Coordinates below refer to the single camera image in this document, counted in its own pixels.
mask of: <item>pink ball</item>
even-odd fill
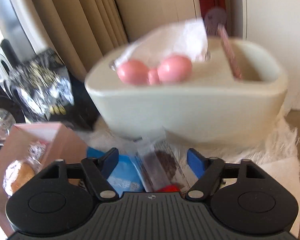
[[[129,60],[121,64],[117,74],[123,83],[144,85],[148,83],[148,67],[139,60]]]
[[[161,83],[175,83],[185,80],[192,72],[191,60],[187,57],[174,55],[166,58],[158,67]]]

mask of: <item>blue plastic piece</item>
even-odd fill
[[[104,152],[91,147],[87,149],[87,158],[101,158],[104,155]],[[108,182],[120,197],[125,191],[142,192],[144,190],[134,165],[130,161],[130,158],[125,155],[119,155],[118,164],[110,174]]]
[[[200,179],[206,170],[205,158],[203,156],[199,156],[198,153],[192,151],[192,149],[189,149],[187,152],[187,162],[197,178]]]

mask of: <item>pink beads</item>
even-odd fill
[[[158,68],[149,69],[141,61],[133,59],[121,64],[117,69],[120,80],[131,85],[177,83],[189,77],[191,71],[191,60],[180,55],[166,58]]]

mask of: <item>screw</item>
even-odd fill
[[[116,71],[116,66],[115,66],[114,61],[109,64],[109,68],[113,71]]]
[[[112,190],[105,190],[100,193],[102,198],[113,198],[115,197],[115,192]]]
[[[192,190],[188,193],[188,196],[190,198],[202,198],[203,197],[203,192],[200,190]]]

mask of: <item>bread roll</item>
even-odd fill
[[[29,164],[23,163],[18,172],[17,179],[11,183],[11,189],[13,194],[20,189],[24,184],[34,177],[34,170]]]

